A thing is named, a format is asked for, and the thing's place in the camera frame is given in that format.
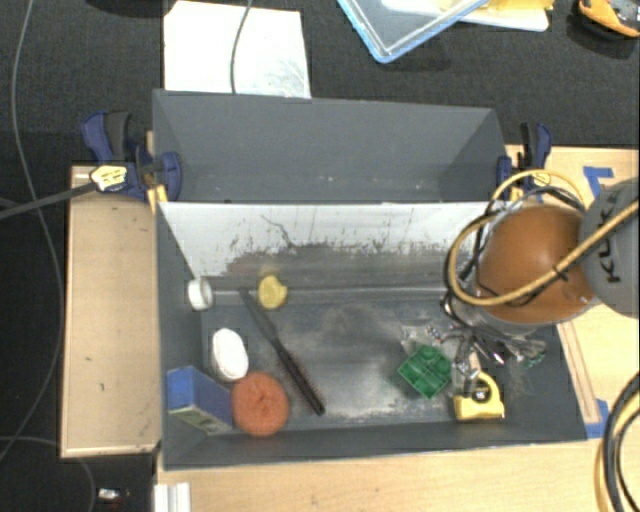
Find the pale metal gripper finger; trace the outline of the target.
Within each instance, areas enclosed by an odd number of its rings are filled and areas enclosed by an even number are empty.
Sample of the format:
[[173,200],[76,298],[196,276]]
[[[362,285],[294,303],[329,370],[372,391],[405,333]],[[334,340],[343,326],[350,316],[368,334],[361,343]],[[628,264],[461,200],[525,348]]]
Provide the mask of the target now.
[[471,348],[456,355],[452,363],[452,385],[456,395],[469,396],[476,387],[482,371],[478,352]]
[[447,334],[432,324],[406,325],[402,327],[402,332],[402,347],[405,350],[441,346],[447,340]]

